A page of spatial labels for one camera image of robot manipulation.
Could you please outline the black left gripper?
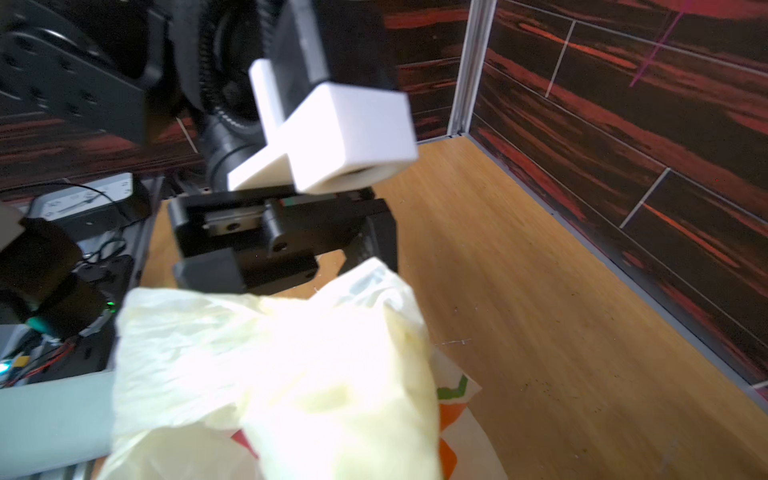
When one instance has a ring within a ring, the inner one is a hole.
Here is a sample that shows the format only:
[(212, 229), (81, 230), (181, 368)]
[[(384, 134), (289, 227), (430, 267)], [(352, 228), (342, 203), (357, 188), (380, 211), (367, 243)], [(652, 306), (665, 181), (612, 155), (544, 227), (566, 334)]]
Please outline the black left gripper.
[(397, 226), (370, 188), (300, 195), (290, 186), (175, 198), (169, 219), (182, 289), (272, 295), (314, 279), (318, 256), (343, 251), (347, 272), (376, 257), (398, 269)]

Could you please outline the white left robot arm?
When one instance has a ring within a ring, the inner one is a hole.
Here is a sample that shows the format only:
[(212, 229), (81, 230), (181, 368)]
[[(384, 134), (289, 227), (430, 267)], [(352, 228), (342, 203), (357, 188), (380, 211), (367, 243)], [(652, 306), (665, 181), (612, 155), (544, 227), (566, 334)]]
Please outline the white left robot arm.
[(1, 92), (145, 144), (187, 111), (210, 192), (169, 205), (181, 287), (274, 294), (398, 266), (372, 190), (418, 156), (387, 30), (358, 1), (5, 1)]

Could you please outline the white fruit-print plastic bag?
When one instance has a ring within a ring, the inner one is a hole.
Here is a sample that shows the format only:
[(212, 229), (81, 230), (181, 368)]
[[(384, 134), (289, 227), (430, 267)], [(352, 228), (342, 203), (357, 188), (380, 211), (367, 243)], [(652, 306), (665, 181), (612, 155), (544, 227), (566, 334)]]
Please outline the white fruit-print plastic bag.
[(139, 288), (104, 479), (502, 479), (479, 387), (378, 259), (309, 299)]

